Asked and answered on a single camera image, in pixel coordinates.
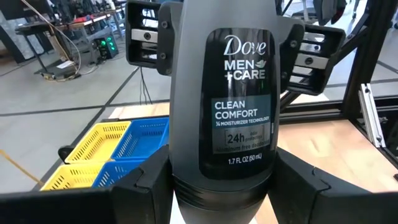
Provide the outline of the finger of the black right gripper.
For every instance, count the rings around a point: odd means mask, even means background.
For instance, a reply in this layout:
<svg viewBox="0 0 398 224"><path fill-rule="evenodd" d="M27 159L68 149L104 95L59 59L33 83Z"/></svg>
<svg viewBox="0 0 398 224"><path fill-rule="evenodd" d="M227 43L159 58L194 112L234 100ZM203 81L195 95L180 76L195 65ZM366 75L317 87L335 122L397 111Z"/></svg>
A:
<svg viewBox="0 0 398 224"><path fill-rule="evenodd" d="M156 69L161 75L171 76L175 38L179 31L182 2L166 1L158 11Z"/></svg>
<svg viewBox="0 0 398 224"><path fill-rule="evenodd" d="M291 17L278 17L280 52L280 92L287 90L302 43L305 24Z"/></svg>

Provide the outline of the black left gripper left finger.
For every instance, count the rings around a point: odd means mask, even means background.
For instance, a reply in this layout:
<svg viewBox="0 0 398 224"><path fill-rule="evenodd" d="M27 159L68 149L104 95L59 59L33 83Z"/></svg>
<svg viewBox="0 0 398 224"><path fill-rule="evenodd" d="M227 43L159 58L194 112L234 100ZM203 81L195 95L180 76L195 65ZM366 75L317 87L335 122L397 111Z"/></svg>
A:
<svg viewBox="0 0 398 224"><path fill-rule="evenodd" d="M173 193L166 145L111 187L116 223L169 224Z"/></svg>

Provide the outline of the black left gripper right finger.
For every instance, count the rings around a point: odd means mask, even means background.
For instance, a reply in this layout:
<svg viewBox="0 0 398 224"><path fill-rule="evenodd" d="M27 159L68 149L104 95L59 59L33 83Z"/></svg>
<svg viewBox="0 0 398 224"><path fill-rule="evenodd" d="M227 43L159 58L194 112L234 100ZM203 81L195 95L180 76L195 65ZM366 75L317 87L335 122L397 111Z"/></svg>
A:
<svg viewBox="0 0 398 224"><path fill-rule="evenodd" d="M277 149L269 198L279 223L368 223L361 200L369 192Z"/></svg>

